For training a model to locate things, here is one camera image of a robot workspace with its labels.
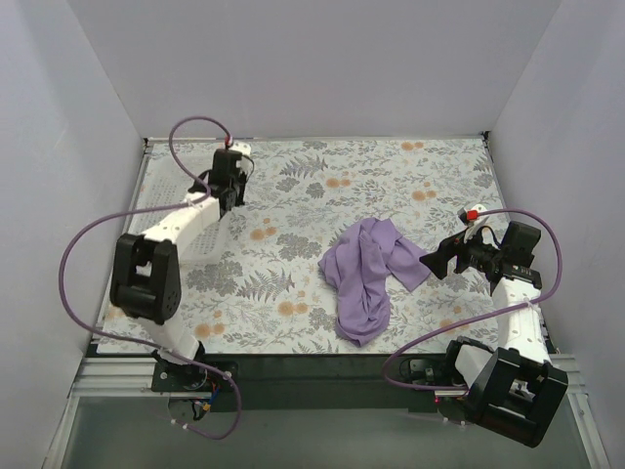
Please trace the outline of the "purple t shirt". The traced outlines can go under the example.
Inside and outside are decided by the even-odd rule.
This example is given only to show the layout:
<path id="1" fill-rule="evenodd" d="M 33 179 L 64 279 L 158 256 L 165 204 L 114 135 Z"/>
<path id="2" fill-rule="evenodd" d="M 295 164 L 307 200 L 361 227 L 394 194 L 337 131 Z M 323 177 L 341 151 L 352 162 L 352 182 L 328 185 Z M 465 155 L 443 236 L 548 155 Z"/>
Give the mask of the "purple t shirt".
<path id="1" fill-rule="evenodd" d="M 382 334 L 392 310 L 387 277 L 414 291 L 431 274 L 420 262 L 425 254 L 390 219 L 362 219 L 340 234 L 318 261 L 337 293 L 337 334 L 358 347 Z"/>

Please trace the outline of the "white plastic basket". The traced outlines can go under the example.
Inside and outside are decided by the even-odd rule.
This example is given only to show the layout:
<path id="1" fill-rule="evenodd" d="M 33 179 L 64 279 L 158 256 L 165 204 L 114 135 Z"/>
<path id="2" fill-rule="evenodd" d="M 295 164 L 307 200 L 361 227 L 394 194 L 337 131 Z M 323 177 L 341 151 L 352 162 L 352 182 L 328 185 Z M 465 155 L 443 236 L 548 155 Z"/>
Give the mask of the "white plastic basket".
<path id="1" fill-rule="evenodd" d="M 229 239 L 232 214 L 220 215 L 215 198 L 200 201 L 205 195 L 190 193 L 190 186 L 190 178 L 174 159 L 150 157 L 136 204 L 149 212 L 133 215 L 128 232 L 172 241 L 182 265 L 217 264 Z"/>

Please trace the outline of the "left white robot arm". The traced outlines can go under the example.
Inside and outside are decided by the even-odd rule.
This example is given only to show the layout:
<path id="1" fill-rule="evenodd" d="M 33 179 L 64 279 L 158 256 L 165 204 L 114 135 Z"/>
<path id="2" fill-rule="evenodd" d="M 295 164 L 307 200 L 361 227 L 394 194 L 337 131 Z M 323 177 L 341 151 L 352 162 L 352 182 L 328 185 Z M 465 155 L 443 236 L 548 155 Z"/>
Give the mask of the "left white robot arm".
<path id="1" fill-rule="evenodd" d="M 245 186 L 255 164 L 251 147 L 235 143 L 214 152 L 212 168 L 187 191 L 184 206 L 140 234 L 116 243 L 110 303 L 137 322 L 156 344 L 156 355 L 175 365 L 174 378 L 189 391 L 208 377 L 200 343 L 183 325 L 180 255 L 206 230 L 217 229 L 215 257 L 228 231 L 229 213 L 244 204 Z"/>

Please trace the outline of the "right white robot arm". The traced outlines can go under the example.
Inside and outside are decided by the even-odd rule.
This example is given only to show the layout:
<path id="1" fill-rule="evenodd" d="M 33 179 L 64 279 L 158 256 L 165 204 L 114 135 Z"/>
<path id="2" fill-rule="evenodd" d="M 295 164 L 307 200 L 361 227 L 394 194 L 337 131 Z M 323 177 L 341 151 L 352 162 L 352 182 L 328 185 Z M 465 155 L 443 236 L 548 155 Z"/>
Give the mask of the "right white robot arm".
<path id="1" fill-rule="evenodd" d="M 446 277 L 450 260 L 457 274 L 469 268 L 484 274 L 493 304 L 503 312 L 497 319 L 497 348 L 460 336 L 450 342 L 441 374 L 453 388 L 468 387 L 462 403 L 468 421 L 535 448 L 568 387 L 566 373 L 550 360 L 536 302 L 542 279 L 531 264 L 541 233 L 511 222 L 502 241 L 492 245 L 483 239 L 485 228 L 470 220 L 464 231 L 420 259 L 439 279 Z"/>

